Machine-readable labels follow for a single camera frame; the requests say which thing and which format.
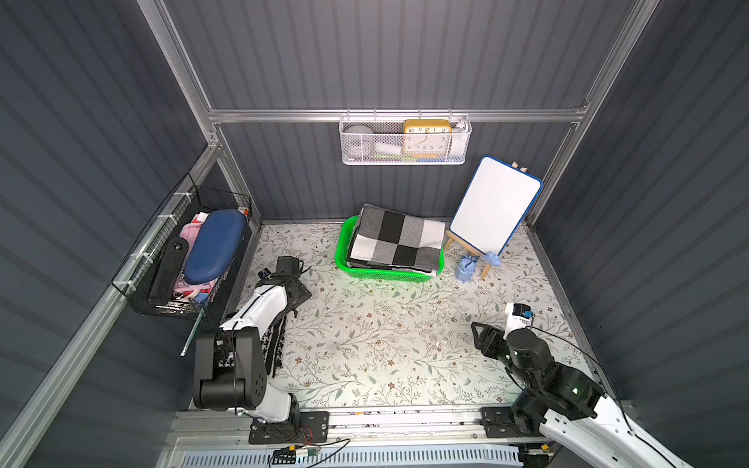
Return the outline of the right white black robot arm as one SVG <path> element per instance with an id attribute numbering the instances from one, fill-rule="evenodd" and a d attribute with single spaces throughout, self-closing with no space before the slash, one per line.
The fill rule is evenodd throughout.
<path id="1" fill-rule="evenodd" d="M 505 308 L 504 328 L 473 322 L 474 346 L 503 364 L 521 393 L 509 408 L 481 409 L 489 438 L 544 436 L 594 467 L 687 467 L 619 401 L 577 368 L 557 361 L 524 303 Z"/>

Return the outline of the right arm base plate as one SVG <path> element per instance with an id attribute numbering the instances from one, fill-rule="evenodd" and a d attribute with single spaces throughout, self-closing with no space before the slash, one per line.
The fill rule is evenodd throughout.
<path id="1" fill-rule="evenodd" d="M 513 407 L 483 407 L 480 423 L 489 439 L 541 436 L 540 417 Z"/>

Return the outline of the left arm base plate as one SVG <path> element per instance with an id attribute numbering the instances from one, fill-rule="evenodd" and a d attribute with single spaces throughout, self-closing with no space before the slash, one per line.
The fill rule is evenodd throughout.
<path id="1" fill-rule="evenodd" d="M 287 422 L 262 422 L 255 418 L 248 443 L 260 445 L 322 445 L 327 442 L 330 423 L 328 411 L 303 411 Z"/>

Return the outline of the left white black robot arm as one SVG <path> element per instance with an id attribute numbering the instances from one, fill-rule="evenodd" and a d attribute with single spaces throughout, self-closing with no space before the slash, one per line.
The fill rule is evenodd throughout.
<path id="1" fill-rule="evenodd" d="M 278 257 L 276 269 L 259 273 L 250 299 L 196 339 L 193 403 L 201 410 L 243 411 L 270 424 L 300 428 L 300 406 L 269 382 L 263 337 L 311 298 L 302 284 L 304 262 Z"/>

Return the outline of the grey black checkered scarf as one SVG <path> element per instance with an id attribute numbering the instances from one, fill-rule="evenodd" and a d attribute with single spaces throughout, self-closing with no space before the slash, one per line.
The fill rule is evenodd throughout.
<path id="1" fill-rule="evenodd" d="M 366 204 L 354 228 L 347 264 L 433 274 L 438 269 L 445 232 L 444 222 Z"/>

